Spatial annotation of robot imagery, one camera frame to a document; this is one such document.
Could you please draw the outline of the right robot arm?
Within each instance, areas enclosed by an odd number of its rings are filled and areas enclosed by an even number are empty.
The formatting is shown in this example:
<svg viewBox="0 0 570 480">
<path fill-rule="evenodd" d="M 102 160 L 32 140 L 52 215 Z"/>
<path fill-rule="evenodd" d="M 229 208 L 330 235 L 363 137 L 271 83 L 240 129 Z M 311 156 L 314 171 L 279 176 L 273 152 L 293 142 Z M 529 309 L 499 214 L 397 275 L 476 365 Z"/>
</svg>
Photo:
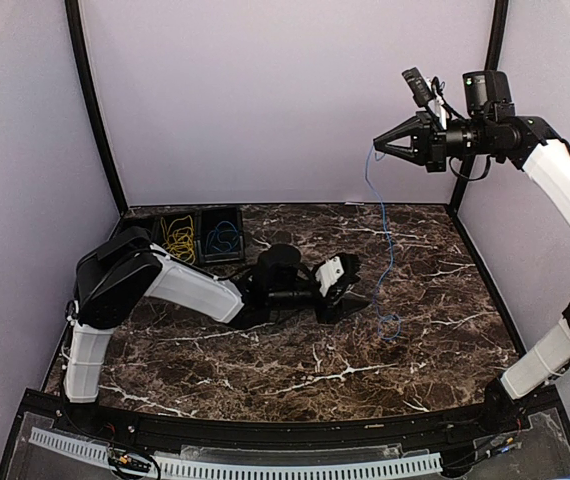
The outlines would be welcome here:
<svg viewBox="0 0 570 480">
<path fill-rule="evenodd" d="M 402 77 L 418 106 L 416 114 L 373 141 L 375 151 L 441 173 L 454 159 L 483 155 L 488 163 L 511 162 L 552 202 L 570 228 L 570 144 L 544 119 L 517 114 L 505 73 L 464 74 L 466 115 L 444 99 L 440 83 L 416 68 Z M 570 365 L 570 302 L 560 320 L 532 349 L 487 389 L 475 413 L 486 434 L 514 416 L 514 403 Z"/>
</svg>

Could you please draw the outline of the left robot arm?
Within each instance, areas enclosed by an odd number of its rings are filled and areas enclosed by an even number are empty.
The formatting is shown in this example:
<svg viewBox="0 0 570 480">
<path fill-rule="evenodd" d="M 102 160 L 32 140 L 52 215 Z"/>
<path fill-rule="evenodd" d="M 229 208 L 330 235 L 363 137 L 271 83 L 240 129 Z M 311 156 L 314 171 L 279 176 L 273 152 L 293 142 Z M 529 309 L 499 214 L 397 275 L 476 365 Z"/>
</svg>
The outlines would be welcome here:
<svg viewBox="0 0 570 480">
<path fill-rule="evenodd" d="M 226 276 L 171 255 L 140 227 L 130 227 L 82 257 L 65 316 L 72 328 L 62 394 L 68 421 L 85 436 L 106 427 L 93 404 L 109 341 L 144 297 L 198 312 L 235 330 L 263 324 L 282 311 L 311 310 L 333 325 L 368 306 L 350 294 L 361 262 L 339 252 L 308 267 L 299 249 L 275 244 Z"/>
</svg>

